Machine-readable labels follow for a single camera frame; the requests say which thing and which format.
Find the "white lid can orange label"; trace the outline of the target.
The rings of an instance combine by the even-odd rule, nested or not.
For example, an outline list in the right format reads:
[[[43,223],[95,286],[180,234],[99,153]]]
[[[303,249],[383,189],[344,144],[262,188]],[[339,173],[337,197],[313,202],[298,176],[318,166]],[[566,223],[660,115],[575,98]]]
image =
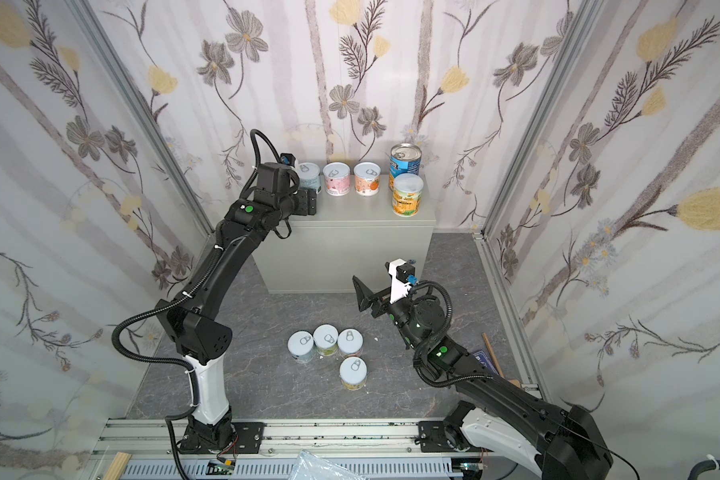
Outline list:
[[[381,168],[374,162],[359,162],[354,167],[355,191],[361,196],[376,195],[380,188]]]

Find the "white lid can blue label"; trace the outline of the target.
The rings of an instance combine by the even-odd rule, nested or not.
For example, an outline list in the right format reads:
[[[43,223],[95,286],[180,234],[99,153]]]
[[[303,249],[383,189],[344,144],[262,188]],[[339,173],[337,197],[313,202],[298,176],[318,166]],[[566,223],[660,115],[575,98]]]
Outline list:
[[[287,347],[293,359],[299,363],[309,363],[315,354],[312,334],[308,331],[296,331],[288,339]]]

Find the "plastic lid can yellow label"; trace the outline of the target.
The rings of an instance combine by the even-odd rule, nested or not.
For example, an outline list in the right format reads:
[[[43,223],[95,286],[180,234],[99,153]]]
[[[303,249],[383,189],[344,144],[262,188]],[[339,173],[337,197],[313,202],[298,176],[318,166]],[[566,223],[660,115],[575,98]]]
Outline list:
[[[412,217],[418,213],[424,180],[411,173],[402,173],[394,178],[392,188],[392,209],[401,217]]]

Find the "large blue labelled can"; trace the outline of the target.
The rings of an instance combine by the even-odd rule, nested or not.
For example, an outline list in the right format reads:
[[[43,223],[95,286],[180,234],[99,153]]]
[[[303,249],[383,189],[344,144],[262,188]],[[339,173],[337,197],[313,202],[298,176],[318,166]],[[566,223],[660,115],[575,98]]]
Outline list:
[[[417,145],[412,143],[394,145],[390,150],[389,158],[390,188],[393,188],[395,178],[401,174],[419,174],[422,151]]]

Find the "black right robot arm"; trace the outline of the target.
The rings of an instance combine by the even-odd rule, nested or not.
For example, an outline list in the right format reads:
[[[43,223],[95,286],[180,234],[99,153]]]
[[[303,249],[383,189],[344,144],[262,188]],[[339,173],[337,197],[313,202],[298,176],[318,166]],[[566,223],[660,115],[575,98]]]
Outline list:
[[[377,293],[352,278],[358,308],[377,318],[387,314],[408,348],[413,368],[433,388],[454,386],[518,431],[535,451],[531,463],[543,479],[604,479],[618,455],[608,449],[592,415],[584,408],[565,410],[523,391],[485,368],[448,336],[453,305],[448,292],[421,281],[395,300],[389,288]]]

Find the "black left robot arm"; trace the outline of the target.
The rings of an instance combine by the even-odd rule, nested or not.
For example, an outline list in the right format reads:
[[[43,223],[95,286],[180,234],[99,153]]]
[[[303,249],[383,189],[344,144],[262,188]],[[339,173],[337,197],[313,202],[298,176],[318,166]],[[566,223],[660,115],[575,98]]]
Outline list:
[[[208,240],[198,270],[173,300],[161,300],[153,309],[122,321],[111,335],[113,347],[124,357],[177,365],[188,376],[188,409],[165,418],[173,456],[228,451],[238,439],[223,385],[223,358],[233,332],[217,322],[216,316],[241,267],[268,234],[276,233],[292,216],[311,216],[317,210],[317,193],[301,187],[294,155],[272,147],[273,161],[263,162],[259,145],[269,144],[270,139],[253,129],[250,140],[253,172]],[[122,333],[151,317],[159,320],[175,344],[177,357],[149,358],[124,346]],[[178,438],[172,426],[182,419],[188,425],[183,437]]]

